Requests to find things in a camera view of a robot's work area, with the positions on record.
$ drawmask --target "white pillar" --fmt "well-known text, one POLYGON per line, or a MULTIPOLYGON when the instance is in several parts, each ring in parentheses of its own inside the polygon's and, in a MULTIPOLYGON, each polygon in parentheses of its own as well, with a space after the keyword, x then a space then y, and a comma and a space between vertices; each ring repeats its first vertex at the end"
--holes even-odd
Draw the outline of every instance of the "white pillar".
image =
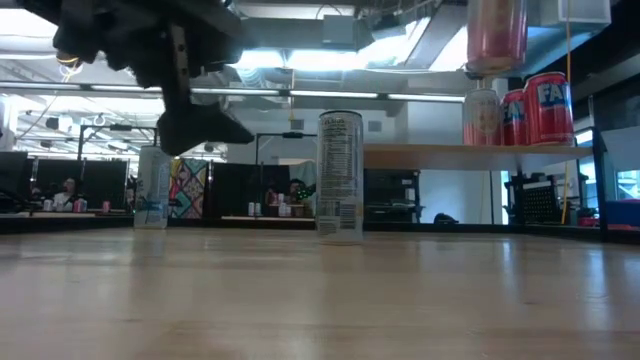
POLYGON ((0 97, 0 151, 12 151, 18 131, 18 111, 10 96, 0 97))

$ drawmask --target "colorful poster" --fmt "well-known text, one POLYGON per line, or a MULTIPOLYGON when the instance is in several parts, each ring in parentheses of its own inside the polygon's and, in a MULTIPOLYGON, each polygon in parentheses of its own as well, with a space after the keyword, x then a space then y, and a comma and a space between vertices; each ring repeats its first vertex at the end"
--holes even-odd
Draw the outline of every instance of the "colorful poster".
POLYGON ((178 206, 171 207, 172 218, 202 219, 207 165, 207 161, 196 159, 179 159, 171 163, 169 199, 179 202, 178 206))

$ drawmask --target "hanging can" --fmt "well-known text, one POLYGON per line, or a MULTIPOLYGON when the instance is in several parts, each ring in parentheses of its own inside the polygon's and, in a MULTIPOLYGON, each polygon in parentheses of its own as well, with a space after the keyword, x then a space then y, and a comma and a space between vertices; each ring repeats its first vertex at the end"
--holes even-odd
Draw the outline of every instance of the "hanging can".
POLYGON ((469 1, 467 68, 496 74, 517 68, 527 51, 526 0, 469 1))

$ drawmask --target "red soda can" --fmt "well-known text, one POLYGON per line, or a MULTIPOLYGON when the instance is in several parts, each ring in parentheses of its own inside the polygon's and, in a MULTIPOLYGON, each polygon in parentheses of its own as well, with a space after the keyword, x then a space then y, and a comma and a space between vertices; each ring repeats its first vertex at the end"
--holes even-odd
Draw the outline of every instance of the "red soda can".
POLYGON ((502 145, 502 111, 494 90, 468 92, 462 109, 465 145, 502 145))
POLYGON ((529 144, 573 145, 571 89, 564 74, 536 75, 524 92, 529 144))
POLYGON ((78 199, 73 202, 73 212, 81 213, 82 212, 82 199, 78 199))
POLYGON ((507 146, 529 145, 527 118, 524 109, 524 90, 508 92, 502 99, 503 144, 507 146))

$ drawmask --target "seated person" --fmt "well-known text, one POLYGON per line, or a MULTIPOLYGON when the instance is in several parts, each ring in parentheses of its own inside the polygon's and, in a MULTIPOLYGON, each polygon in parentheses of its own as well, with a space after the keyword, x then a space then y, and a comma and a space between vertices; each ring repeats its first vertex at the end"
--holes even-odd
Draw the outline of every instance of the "seated person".
POLYGON ((79 196, 81 182, 76 178, 68 178, 63 184, 63 191, 53 197, 53 206, 56 211, 73 211, 73 202, 79 196))

